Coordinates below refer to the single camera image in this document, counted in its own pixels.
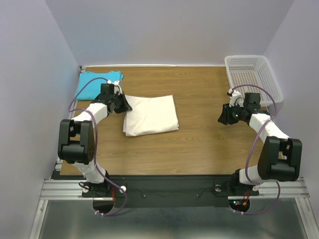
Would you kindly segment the white t shirt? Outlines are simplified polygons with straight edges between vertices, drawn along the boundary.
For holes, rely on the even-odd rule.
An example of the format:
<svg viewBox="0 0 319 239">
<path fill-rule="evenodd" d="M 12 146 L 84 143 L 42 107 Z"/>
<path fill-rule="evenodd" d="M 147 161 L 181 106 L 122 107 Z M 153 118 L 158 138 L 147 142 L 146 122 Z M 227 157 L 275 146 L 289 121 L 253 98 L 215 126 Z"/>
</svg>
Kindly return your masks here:
<svg viewBox="0 0 319 239">
<path fill-rule="evenodd" d="M 172 95 L 145 98 L 126 96 L 132 110 L 126 112 L 123 133 L 128 137 L 179 130 Z"/>
</svg>

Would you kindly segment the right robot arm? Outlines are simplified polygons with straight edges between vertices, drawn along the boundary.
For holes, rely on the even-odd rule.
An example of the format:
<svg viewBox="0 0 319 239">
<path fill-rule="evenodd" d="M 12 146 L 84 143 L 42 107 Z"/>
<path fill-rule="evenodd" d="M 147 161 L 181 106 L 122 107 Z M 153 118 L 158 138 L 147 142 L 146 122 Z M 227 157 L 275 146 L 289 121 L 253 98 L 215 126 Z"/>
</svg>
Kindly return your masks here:
<svg viewBox="0 0 319 239">
<path fill-rule="evenodd" d="M 262 140 L 263 148 L 255 166 L 236 170 L 229 182 L 229 190 L 241 194 L 268 181 L 295 182 L 300 175 L 302 142 L 283 133 L 272 116 L 261 108 L 258 93 L 244 97 L 233 89 L 228 91 L 230 102 L 222 107 L 219 123 L 232 125 L 244 121 Z"/>
</svg>

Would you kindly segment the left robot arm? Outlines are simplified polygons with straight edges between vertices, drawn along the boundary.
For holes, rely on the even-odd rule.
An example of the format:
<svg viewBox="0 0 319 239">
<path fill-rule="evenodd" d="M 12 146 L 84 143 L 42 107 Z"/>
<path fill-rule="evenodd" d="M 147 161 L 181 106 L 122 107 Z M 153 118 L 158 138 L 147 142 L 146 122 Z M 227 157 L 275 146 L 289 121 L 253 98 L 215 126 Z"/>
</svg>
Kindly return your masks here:
<svg viewBox="0 0 319 239">
<path fill-rule="evenodd" d="M 79 183 L 83 193 L 106 196 L 112 190 L 109 174 L 96 159 L 97 124 L 111 113 L 132 110 L 125 93 L 118 84 L 104 83 L 100 94 L 81 113 L 64 119 L 59 126 L 58 157 L 77 168 L 86 179 Z"/>
</svg>

